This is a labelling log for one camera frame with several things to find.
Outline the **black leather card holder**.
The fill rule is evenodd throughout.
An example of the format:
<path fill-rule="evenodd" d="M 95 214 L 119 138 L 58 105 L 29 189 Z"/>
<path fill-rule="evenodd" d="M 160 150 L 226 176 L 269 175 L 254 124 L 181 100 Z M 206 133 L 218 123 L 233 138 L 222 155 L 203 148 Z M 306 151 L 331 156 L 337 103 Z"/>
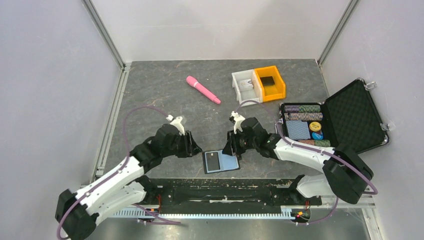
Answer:
<path fill-rule="evenodd" d="M 206 163 L 205 163 L 205 153 L 215 152 L 215 151 L 217 151 L 219 153 L 220 170 L 213 171 L 213 172 L 207 172 L 207 166 L 206 166 Z M 203 168 L 204 168 L 205 174 L 214 174 L 214 173 L 220 173 L 220 172 L 235 171 L 235 170 L 239 170 L 241 168 L 238 158 L 236 156 L 229 156 L 229 155 L 222 154 L 222 149 L 204 151 L 202 153 L 202 161 L 203 161 Z"/>

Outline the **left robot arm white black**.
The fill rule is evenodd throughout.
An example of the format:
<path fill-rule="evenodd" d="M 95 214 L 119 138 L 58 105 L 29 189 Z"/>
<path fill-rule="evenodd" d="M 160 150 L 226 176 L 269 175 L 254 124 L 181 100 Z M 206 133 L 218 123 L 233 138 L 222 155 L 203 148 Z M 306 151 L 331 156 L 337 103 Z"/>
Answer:
<path fill-rule="evenodd" d="M 66 189 L 59 195 L 55 212 L 57 239 L 85 240 L 119 210 L 141 202 L 153 203 L 157 190 L 146 173 L 164 158 L 191 158 L 202 151 L 182 125 L 164 124 L 99 179 L 75 192 Z"/>

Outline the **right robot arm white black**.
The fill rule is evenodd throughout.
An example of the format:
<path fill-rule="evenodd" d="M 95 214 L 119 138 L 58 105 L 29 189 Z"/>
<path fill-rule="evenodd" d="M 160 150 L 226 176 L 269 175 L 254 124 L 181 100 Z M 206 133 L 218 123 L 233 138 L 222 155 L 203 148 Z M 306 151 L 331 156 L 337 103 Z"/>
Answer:
<path fill-rule="evenodd" d="M 335 196 L 356 204 L 362 195 L 377 194 L 372 185 L 371 168 L 347 145 L 322 147 L 292 140 L 277 133 L 267 132 L 255 117 L 244 118 L 235 113 L 229 118 L 233 129 L 227 132 L 223 153 L 240 157 L 248 150 L 262 157 L 297 163 L 316 171 L 319 175 L 300 176 L 289 189 L 289 199 L 302 204 L 316 196 Z"/>

